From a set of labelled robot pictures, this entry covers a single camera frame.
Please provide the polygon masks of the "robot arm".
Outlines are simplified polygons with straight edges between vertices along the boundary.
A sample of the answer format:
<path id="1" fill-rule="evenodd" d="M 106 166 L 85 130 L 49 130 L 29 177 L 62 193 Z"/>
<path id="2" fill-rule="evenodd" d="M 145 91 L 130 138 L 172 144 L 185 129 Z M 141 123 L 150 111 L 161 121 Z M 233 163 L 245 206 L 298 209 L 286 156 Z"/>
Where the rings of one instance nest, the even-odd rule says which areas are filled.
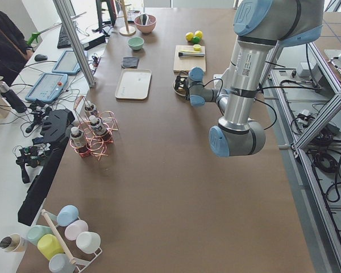
<path id="1" fill-rule="evenodd" d="M 243 1 L 234 18 L 235 67 L 228 70 L 229 94 L 218 125 L 209 131 L 210 147 L 217 156 L 244 156 L 259 152 L 265 144 L 262 126 L 249 118 L 269 51 L 317 40 L 322 31 L 323 1 Z"/>
<path id="2" fill-rule="evenodd" d="M 214 102 L 223 114 L 226 110 L 229 89 L 223 87 L 222 78 L 214 78 L 207 83 L 203 82 L 204 71 L 194 67 L 189 72 L 181 71 L 176 76 L 173 89 L 184 97 L 194 107 L 203 106 L 206 102 Z"/>

